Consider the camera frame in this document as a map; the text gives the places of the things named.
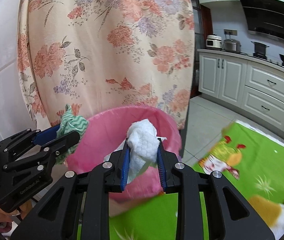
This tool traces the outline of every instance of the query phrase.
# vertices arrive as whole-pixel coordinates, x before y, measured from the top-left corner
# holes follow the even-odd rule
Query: wall socket panel
[[[238,31],[237,30],[224,30],[224,34],[237,36]]]

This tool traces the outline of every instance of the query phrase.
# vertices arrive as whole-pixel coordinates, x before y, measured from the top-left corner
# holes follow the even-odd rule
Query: pink trash can
[[[126,138],[132,123],[149,119],[157,136],[166,137],[164,149],[178,156],[181,137],[176,122],[162,110],[150,106],[123,106],[99,113],[88,121],[88,128],[75,153],[66,158],[69,170],[77,174],[91,171],[104,161]],[[157,168],[149,167],[145,173],[128,184],[122,193],[110,193],[117,202],[149,198],[162,192]]]

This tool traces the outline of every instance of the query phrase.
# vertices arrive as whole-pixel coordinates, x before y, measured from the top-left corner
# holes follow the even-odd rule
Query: cartoon face
[[[204,162],[203,170],[206,174],[211,174],[212,171],[225,171],[228,167],[229,165],[227,165],[225,162],[210,154],[210,156]]]

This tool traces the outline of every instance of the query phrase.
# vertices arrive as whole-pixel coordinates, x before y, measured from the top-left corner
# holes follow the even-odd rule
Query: drawer handle
[[[268,109],[268,108],[266,108],[266,107],[264,107],[264,106],[262,106],[262,108],[264,108],[265,110],[268,110],[268,111],[270,111],[270,109]]]
[[[267,80],[267,81],[269,81],[270,83],[272,83],[272,84],[276,85],[276,83],[275,83],[275,82],[272,82],[271,80]]]

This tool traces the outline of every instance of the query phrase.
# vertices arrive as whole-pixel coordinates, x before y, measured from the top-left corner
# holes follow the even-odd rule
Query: countertop
[[[266,66],[269,66],[269,67],[272,67],[272,68],[275,68],[277,70],[284,72],[283,67],[270,63],[268,61],[262,60],[262,59],[255,58],[255,57],[249,57],[249,56],[241,55],[237,53],[231,53],[231,52],[226,52],[226,51],[221,51],[221,50],[212,50],[212,49],[198,49],[198,52],[206,52],[206,53],[220,54],[220,55],[231,56],[231,57],[238,57],[238,58],[254,61],[257,63],[261,63],[263,65],[266,65]]]

